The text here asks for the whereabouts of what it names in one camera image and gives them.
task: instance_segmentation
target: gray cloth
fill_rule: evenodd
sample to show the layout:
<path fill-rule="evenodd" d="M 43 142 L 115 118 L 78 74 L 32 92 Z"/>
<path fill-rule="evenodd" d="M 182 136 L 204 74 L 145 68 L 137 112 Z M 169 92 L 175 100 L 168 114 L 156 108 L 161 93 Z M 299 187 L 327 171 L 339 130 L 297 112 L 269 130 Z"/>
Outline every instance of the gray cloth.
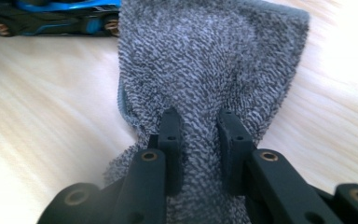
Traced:
<path fill-rule="evenodd" d="M 289 89 L 307 38 L 307 12 L 263 1 L 123 0 L 118 104 L 138 143 L 114 159 L 110 184 L 158 133 L 182 117 L 185 180 L 168 223 L 249 223 L 243 197 L 222 190 L 216 116 L 234 111 L 257 144 Z"/>

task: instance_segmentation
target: black plastic part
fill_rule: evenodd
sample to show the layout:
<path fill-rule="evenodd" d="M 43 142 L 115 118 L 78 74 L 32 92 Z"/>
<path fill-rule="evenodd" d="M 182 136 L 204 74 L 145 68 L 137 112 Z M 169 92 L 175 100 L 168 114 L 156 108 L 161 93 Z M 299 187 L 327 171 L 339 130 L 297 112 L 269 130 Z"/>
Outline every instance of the black plastic part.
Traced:
<path fill-rule="evenodd" d="M 96 203 L 94 204 L 89 218 L 85 224 L 106 224 L 110 222 L 113 211 L 117 204 L 118 195 L 124 183 L 124 178 L 101 190 Z"/>
<path fill-rule="evenodd" d="M 333 195 L 327 193 L 324 190 L 315 188 L 314 186 L 312 186 L 312 188 L 315 190 L 315 192 L 319 195 L 319 197 L 321 197 L 321 199 L 330 207 L 332 208 L 333 206 Z"/>
<path fill-rule="evenodd" d="M 251 198 L 246 198 L 245 201 L 246 211 L 249 218 L 252 220 L 252 224 L 272 224 L 273 217 L 264 202 L 257 202 Z"/>
<path fill-rule="evenodd" d="M 165 165 L 164 153 L 159 150 L 135 154 L 109 223 L 165 223 Z"/>
<path fill-rule="evenodd" d="M 158 148 L 158 134 L 150 134 L 147 148 Z"/>
<path fill-rule="evenodd" d="M 258 149 L 248 166 L 275 223 L 342 223 L 279 152 Z"/>
<path fill-rule="evenodd" d="M 339 185 L 331 204 L 344 223 L 358 224 L 358 184 Z"/>
<path fill-rule="evenodd" d="M 98 199 L 98 187 L 78 183 L 63 189 L 45 209 L 38 224 L 79 224 L 90 216 Z"/>
<path fill-rule="evenodd" d="M 255 150 L 252 136 L 231 111 L 221 109 L 217 120 L 224 188 L 231 195 L 244 195 L 248 173 L 244 163 Z"/>
<path fill-rule="evenodd" d="M 158 133 L 158 149 L 164 152 L 167 162 L 168 196 L 179 193 L 183 185 L 182 150 L 181 150 L 181 122 L 179 114 L 170 108 L 164 111 Z"/>
<path fill-rule="evenodd" d="M 261 194 L 260 188 L 257 186 L 255 182 L 255 178 L 253 177 L 252 172 L 250 172 L 249 167 L 247 167 L 246 165 L 244 165 L 243 169 L 245 171 L 244 181 L 246 184 L 245 184 L 244 192 L 246 198 L 252 199 L 253 201 L 258 203 L 263 203 L 264 202 L 263 195 Z"/>

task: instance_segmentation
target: blue toy car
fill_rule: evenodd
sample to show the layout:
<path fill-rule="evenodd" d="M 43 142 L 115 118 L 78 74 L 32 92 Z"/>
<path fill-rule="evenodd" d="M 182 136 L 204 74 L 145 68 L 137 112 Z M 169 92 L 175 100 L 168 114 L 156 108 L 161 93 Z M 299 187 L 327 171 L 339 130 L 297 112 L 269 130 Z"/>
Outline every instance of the blue toy car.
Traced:
<path fill-rule="evenodd" d="M 0 36 L 118 36 L 120 0 L 0 0 Z"/>

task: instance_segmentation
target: light wood surface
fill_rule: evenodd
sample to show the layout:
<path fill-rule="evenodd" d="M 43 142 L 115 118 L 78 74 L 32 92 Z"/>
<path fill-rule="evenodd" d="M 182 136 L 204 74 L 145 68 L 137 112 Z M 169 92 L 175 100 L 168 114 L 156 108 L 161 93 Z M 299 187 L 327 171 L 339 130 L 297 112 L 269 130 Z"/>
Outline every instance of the light wood surface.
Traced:
<path fill-rule="evenodd" d="M 312 185 L 358 183 L 358 2 L 306 9 L 310 36 L 292 88 L 259 147 Z M 63 188 L 103 186 L 135 135 L 117 111 L 115 38 L 0 37 L 0 223 L 36 223 Z"/>

